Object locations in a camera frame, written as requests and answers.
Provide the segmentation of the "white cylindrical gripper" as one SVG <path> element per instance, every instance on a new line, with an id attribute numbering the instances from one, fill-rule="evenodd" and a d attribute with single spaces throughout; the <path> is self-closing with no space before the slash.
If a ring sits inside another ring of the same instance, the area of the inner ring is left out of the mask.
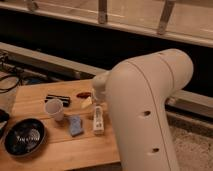
<path id="1" fill-rule="evenodd" d="M 104 102 L 106 99 L 106 93 L 104 91 L 94 90 L 93 98 L 96 102 Z M 89 107 L 91 104 L 92 104 L 92 98 L 88 97 L 82 102 L 81 108 L 85 109 L 85 108 Z"/>

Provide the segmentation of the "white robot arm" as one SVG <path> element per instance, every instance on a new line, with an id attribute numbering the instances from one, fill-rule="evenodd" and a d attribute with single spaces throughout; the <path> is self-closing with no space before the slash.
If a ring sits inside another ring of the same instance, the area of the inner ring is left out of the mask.
<path id="1" fill-rule="evenodd" d="M 180 171 L 165 102 L 193 75 L 190 57 L 167 49 L 133 57 L 92 79 L 92 97 L 106 102 L 124 171 Z"/>

